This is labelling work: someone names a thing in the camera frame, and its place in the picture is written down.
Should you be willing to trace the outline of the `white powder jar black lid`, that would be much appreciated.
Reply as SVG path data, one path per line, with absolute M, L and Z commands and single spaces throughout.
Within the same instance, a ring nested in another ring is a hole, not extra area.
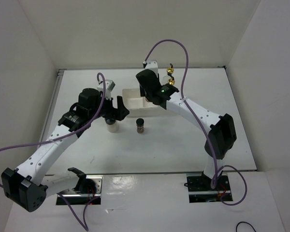
M 115 119 L 105 119 L 107 130 L 111 133 L 115 133 L 119 129 L 119 125 Z

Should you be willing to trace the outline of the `glass oil bottle gold spout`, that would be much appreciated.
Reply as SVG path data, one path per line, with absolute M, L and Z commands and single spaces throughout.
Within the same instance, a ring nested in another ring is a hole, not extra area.
M 162 79 L 162 85 L 169 84 L 171 86 L 175 85 L 175 79 L 170 76 L 164 76 Z

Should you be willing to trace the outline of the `spice jar black lid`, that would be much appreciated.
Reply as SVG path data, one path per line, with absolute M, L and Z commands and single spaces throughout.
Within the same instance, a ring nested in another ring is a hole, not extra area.
M 144 122 L 143 118 L 136 119 L 136 129 L 139 134 L 144 132 Z

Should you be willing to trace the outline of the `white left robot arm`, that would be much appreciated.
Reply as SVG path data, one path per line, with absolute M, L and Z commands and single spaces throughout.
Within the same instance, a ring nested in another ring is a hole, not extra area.
M 61 117 L 46 144 L 41 145 L 17 168 L 7 168 L 1 174 L 5 196 L 28 212 L 33 212 L 53 194 L 67 189 L 75 193 L 94 189 L 94 182 L 74 167 L 68 168 L 67 174 L 63 176 L 48 179 L 45 175 L 60 155 L 82 135 L 80 128 L 92 118 L 122 121 L 129 113 L 121 96 L 117 96 L 117 107 L 114 108 L 113 100 L 108 100 L 102 91 L 83 89 L 78 102 Z

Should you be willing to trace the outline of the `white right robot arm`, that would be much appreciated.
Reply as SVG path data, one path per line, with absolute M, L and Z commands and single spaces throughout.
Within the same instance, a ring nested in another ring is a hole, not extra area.
M 150 69 L 136 74 L 136 79 L 148 101 L 183 117 L 204 133 L 204 149 L 210 158 L 203 171 L 202 184 L 207 190 L 213 190 L 219 184 L 222 161 L 237 139 L 233 117 L 213 113 L 185 97 L 173 85 L 162 85 Z

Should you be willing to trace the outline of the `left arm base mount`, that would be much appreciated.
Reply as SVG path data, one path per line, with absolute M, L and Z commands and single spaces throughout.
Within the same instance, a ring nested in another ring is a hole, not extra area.
M 72 189 L 66 189 L 61 192 L 62 196 L 66 201 L 74 205 L 85 206 L 88 202 L 89 205 L 100 205 L 101 204 L 101 193 L 102 193 L 102 175 L 88 175 L 87 183 L 80 192 L 74 191 Z

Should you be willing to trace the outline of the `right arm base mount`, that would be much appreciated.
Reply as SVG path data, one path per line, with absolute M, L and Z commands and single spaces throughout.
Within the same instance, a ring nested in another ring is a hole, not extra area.
M 226 174 L 220 174 L 215 188 L 211 188 L 211 180 L 203 173 L 188 173 L 186 179 L 184 186 L 188 190 L 190 203 L 220 202 L 221 198 L 225 202 L 233 201 L 229 178 Z

